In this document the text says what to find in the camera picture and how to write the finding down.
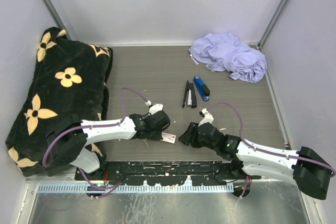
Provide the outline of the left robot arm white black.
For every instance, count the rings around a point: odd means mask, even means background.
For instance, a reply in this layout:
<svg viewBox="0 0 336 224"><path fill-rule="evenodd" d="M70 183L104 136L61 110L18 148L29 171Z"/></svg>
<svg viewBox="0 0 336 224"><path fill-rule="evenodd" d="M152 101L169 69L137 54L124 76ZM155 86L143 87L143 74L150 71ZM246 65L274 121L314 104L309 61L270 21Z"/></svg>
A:
<svg viewBox="0 0 336 224"><path fill-rule="evenodd" d="M93 180L99 180L105 174L105 167L98 155L86 149L87 146L118 139L158 141L170 122L163 110L107 121L81 120L71 115L46 134L48 147L43 156L43 166L72 165L83 170Z"/></svg>

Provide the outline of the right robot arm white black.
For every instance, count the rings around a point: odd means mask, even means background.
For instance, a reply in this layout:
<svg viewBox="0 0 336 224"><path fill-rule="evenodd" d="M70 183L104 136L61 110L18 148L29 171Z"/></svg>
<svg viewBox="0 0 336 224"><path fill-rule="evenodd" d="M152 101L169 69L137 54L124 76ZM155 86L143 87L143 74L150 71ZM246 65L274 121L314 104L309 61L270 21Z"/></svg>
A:
<svg viewBox="0 0 336 224"><path fill-rule="evenodd" d="M239 136L224 134L210 123L190 123L178 138L186 146L207 147L230 161L233 177L263 176L294 186L315 199L325 200L332 170L313 149L281 150L259 145Z"/></svg>

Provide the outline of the red white staple box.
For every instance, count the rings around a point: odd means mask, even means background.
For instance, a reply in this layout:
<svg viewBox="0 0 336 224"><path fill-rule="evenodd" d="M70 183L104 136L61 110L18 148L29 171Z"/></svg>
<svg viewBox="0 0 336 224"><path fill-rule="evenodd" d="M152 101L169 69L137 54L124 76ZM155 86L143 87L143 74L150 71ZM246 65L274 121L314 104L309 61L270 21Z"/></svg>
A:
<svg viewBox="0 0 336 224"><path fill-rule="evenodd" d="M174 144L176 141L176 135L162 132L161 141Z"/></svg>

